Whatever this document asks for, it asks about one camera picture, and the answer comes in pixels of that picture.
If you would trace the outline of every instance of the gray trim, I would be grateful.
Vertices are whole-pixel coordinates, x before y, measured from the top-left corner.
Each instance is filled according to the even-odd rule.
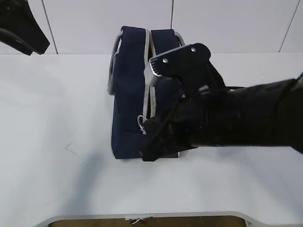
[[[107,92],[109,95],[114,95],[114,88],[113,88],[113,73],[114,73],[114,67],[116,62],[116,56],[119,54],[119,44],[122,37],[123,31],[121,31],[114,42],[112,55],[110,58],[110,64],[109,64],[109,70],[108,70],[108,85],[107,85]]]

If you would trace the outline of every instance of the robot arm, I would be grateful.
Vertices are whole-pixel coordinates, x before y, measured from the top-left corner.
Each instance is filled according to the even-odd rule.
[[[175,101],[145,121],[144,161],[200,146],[291,146],[303,152],[303,75],[253,87],[226,87],[203,44],[150,59],[149,84],[180,82]]]

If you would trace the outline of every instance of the table surface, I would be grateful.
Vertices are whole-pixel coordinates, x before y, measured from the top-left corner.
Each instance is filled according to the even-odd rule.
[[[303,224],[303,155],[198,148],[115,160],[109,55],[0,56],[0,226],[61,219],[235,215]],[[229,86],[297,77],[303,53],[213,54]]]

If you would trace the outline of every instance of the black object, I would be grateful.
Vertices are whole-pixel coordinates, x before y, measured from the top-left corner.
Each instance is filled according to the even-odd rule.
[[[27,0],[0,0],[0,41],[26,55],[43,54],[50,45]]]
[[[144,161],[200,146],[291,146],[303,153],[303,75],[248,88],[226,87],[203,44],[150,60],[157,84],[178,80],[182,98],[144,123]]]
[[[111,135],[112,151],[116,159],[141,158],[139,144],[145,135],[138,125],[143,112],[145,93],[144,54],[151,49],[146,29],[123,26],[121,45],[114,54],[112,90],[115,95]],[[174,30],[151,31],[157,54],[179,46]],[[162,110],[180,88],[175,80],[163,81],[156,87],[157,111]]]

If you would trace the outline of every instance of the bag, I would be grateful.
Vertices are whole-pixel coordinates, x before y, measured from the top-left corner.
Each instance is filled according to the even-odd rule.
[[[184,44],[182,37],[172,29],[150,32],[136,27],[121,28],[113,48],[108,81],[108,93],[115,96],[111,145],[116,159],[141,157],[138,147],[146,138],[142,123],[165,108],[179,90],[173,79],[149,88],[144,68],[150,57],[180,44]]]

